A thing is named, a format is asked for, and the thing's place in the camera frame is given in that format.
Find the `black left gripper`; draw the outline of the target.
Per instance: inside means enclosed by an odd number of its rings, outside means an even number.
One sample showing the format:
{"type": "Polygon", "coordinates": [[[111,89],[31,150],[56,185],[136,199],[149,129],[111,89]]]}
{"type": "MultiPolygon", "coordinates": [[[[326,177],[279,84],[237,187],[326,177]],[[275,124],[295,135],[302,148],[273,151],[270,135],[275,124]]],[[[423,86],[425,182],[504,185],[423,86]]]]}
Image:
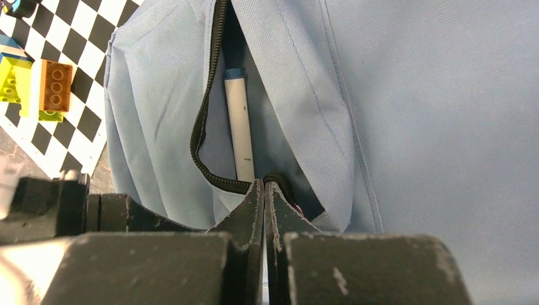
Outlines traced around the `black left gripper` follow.
{"type": "Polygon", "coordinates": [[[89,194],[90,176],[64,170],[54,180],[19,179],[1,245],[76,236],[85,232],[198,232],[143,207],[127,194],[89,194]]]}

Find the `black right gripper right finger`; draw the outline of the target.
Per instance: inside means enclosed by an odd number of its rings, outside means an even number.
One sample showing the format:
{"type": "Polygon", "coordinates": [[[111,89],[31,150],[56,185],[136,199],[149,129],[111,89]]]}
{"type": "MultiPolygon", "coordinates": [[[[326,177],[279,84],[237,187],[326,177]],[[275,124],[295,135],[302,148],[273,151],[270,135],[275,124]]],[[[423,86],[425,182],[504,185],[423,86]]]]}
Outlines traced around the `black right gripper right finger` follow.
{"type": "Polygon", "coordinates": [[[448,248],[428,235],[321,233],[264,185],[270,304],[470,304],[448,248]]]}

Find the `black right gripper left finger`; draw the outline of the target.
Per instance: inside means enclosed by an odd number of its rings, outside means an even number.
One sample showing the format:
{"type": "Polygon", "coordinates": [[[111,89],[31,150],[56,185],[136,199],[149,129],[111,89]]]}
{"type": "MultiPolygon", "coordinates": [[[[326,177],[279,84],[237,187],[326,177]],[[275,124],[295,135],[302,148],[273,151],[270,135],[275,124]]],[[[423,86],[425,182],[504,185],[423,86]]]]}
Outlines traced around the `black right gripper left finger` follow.
{"type": "Polygon", "coordinates": [[[263,183],[198,232],[89,232],[65,252],[44,304],[261,304],[263,183]]]}

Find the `blue student backpack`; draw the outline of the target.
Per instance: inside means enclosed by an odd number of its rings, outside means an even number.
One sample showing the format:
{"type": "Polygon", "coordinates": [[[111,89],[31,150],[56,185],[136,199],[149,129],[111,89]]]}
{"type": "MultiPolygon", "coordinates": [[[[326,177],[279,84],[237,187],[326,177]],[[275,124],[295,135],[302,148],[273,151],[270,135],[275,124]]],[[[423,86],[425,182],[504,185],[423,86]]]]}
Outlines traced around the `blue student backpack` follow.
{"type": "Polygon", "coordinates": [[[537,1],[144,1],[106,60],[113,180],[150,210],[208,229],[244,198],[240,68],[255,176],[316,227],[438,236],[476,304],[538,303],[537,1]]]}

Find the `blue white marker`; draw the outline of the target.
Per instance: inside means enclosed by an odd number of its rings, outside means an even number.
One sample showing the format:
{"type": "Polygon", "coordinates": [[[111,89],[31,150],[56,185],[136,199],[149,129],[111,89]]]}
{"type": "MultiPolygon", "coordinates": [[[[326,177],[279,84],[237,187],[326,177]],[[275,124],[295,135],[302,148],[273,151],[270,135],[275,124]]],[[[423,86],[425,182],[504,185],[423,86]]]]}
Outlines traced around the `blue white marker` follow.
{"type": "Polygon", "coordinates": [[[255,175],[247,105],[247,89],[245,75],[240,68],[225,70],[224,88],[235,157],[236,176],[240,181],[253,182],[255,175]]]}

